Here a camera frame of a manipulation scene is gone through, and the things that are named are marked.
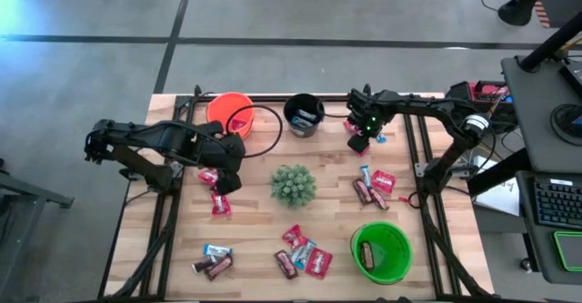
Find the wooden tabletop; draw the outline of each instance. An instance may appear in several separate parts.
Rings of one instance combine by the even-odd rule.
[[[146,123],[171,119],[175,98],[176,95],[154,95]],[[283,115],[282,104],[267,105]],[[326,103],[326,111],[329,114],[345,114],[345,104]],[[195,111],[195,124],[204,123],[205,116],[206,104],[199,104]],[[198,179],[198,169],[186,169],[166,299],[369,300],[378,297],[435,297],[420,214],[407,203],[396,200],[398,196],[407,197],[416,190],[402,116],[397,116],[385,126],[383,132],[387,143],[371,144],[370,153],[364,157],[357,157],[346,145],[350,135],[343,121],[326,118],[310,138],[293,136],[285,125],[279,144],[270,153],[245,159],[238,173],[243,187],[228,196],[233,210],[231,217],[210,215],[213,203],[208,187]],[[419,155],[423,157],[415,118],[413,123]],[[452,138],[435,119],[428,118],[426,123],[434,155],[439,157]],[[247,154],[270,146],[277,129],[278,123],[272,115],[265,110],[256,110],[252,134],[245,139]],[[152,151],[142,150],[141,154],[152,161],[163,160]],[[297,211],[288,210],[271,198],[268,185],[270,175],[280,166],[294,164],[307,166],[317,183],[316,199]],[[360,177],[359,167],[364,164],[370,165],[372,170],[384,170],[397,177],[388,211],[380,211],[374,206],[362,208],[359,203],[351,182]],[[449,185],[466,188],[464,182],[458,180],[451,181]],[[128,197],[143,192],[145,188],[144,183],[132,183]],[[469,197],[451,190],[444,191],[442,197],[455,253],[479,285],[493,292]],[[155,203],[155,194],[151,194],[138,198],[125,208],[106,294],[117,291],[143,258]],[[368,280],[350,254],[349,240],[354,231],[376,220],[397,225],[412,244],[412,268],[405,279],[395,285],[380,286]],[[287,280],[278,268],[273,254],[280,249],[290,250],[281,236],[294,224],[299,224],[303,234],[314,240],[318,247],[334,255],[325,279],[313,278],[299,271],[298,278]],[[195,275],[191,268],[192,263],[203,257],[206,243],[234,250],[234,266],[212,282],[203,275]],[[157,268],[161,254],[159,256],[155,265]],[[445,291],[450,293],[445,260],[440,253],[439,266]],[[156,274],[155,269],[152,290],[156,289]]]

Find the gray floor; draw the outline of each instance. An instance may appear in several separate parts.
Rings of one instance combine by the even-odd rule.
[[[169,36],[180,0],[0,0],[0,35]],[[506,0],[486,0],[499,6]],[[534,17],[500,22],[479,0],[190,0],[181,36],[539,43],[554,30]],[[0,41],[0,157],[15,177],[75,197],[48,207],[21,269],[15,297],[94,298],[126,182],[118,165],[84,161],[101,118],[142,122],[165,45]],[[460,80],[499,80],[508,50],[179,45],[165,92],[194,85],[221,92],[443,91]],[[576,299],[580,289],[544,283],[515,262],[523,245],[484,235],[497,293]]]

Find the white paper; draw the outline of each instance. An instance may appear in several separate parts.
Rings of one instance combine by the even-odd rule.
[[[478,167],[481,166],[483,162],[485,162],[484,157],[474,158],[474,164]],[[480,172],[489,169],[495,164],[497,164],[497,162],[487,161]],[[493,187],[483,194],[478,195],[475,199],[475,204],[519,217],[519,187],[517,186],[516,179],[511,178],[503,184]]]

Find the keyboard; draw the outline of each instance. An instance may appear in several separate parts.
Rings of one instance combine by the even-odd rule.
[[[582,229],[582,182],[536,177],[537,223]]]

